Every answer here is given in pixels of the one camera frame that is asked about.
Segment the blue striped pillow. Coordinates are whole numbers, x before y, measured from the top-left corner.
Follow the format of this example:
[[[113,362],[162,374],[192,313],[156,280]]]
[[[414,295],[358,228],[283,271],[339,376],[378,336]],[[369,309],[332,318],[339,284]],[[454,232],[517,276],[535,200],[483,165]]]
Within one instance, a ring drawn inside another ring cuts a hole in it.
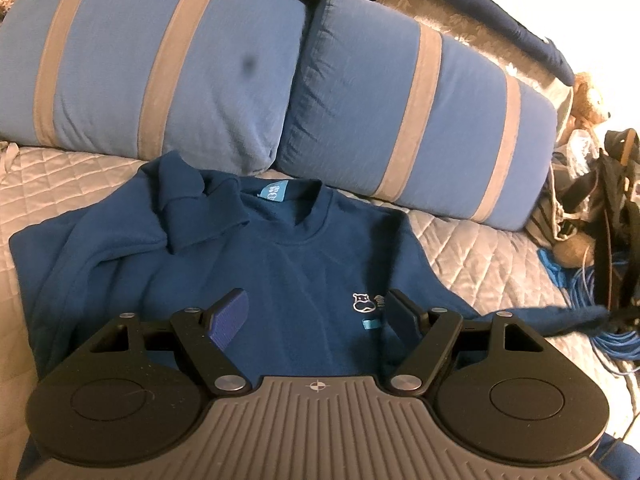
[[[307,18],[299,0],[15,0],[2,138],[258,174],[276,158]]]
[[[367,0],[321,0],[276,158],[292,177],[500,230],[546,180],[556,113],[461,42]]]

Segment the navy garment on headboard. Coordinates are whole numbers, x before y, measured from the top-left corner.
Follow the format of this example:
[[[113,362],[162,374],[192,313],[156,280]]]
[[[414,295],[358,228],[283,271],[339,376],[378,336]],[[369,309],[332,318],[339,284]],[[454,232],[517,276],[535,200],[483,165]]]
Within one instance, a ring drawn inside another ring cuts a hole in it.
[[[455,9],[469,15],[498,32],[515,47],[518,47],[543,68],[552,73],[562,84],[573,87],[574,70],[568,64],[563,53],[551,40],[542,39],[526,26],[503,10],[494,0],[444,0]]]

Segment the dark blue sweatshirt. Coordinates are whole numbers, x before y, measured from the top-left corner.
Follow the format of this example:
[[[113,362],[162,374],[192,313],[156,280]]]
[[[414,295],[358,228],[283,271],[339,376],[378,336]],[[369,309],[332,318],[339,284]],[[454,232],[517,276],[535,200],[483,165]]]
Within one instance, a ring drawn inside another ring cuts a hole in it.
[[[40,375],[109,320],[207,309],[247,294],[226,355],[254,382],[270,376],[388,372],[406,347],[387,293],[421,310],[477,312],[446,288],[401,210],[313,180],[268,182],[198,170],[169,153],[92,206],[13,234],[29,342]]]

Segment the left blue striped pillow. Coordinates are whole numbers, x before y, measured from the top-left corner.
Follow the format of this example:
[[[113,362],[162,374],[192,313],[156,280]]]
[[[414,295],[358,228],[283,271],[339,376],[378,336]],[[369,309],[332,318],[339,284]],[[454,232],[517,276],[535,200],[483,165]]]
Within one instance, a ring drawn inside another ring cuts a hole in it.
[[[2,138],[258,174],[276,158],[307,18],[299,0],[15,0]]]

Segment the right blue striped pillow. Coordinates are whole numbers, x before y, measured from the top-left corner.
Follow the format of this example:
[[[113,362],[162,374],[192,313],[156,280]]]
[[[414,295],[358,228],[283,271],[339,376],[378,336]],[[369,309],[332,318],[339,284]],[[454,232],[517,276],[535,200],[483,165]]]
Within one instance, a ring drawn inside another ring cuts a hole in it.
[[[367,0],[321,0],[276,158],[292,177],[500,230],[546,180],[556,113],[461,42]]]

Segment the grey quilted bedspread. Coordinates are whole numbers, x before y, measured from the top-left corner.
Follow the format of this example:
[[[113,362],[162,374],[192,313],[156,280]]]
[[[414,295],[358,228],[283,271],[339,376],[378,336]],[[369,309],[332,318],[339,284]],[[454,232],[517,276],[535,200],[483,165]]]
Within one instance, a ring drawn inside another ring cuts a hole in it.
[[[24,409],[37,380],[28,344],[20,288],[9,250],[15,232],[102,200],[129,180],[135,159],[50,148],[1,148],[1,475],[16,476],[28,430]],[[563,293],[524,233],[504,232],[427,212],[407,212],[432,269],[480,313],[513,308],[562,306]],[[610,404],[608,434],[639,444],[639,374],[594,351],[587,337],[570,334],[552,344],[602,389]]]

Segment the brown teddy bear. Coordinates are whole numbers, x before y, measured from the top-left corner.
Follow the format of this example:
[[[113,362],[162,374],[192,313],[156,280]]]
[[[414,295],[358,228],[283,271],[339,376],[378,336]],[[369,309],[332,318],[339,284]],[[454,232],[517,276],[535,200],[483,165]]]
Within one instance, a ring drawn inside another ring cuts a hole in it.
[[[594,84],[590,73],[575,75],[570,117],[573,118],[573,126],[579,129],[602,125],[611,118],[602,93]]]

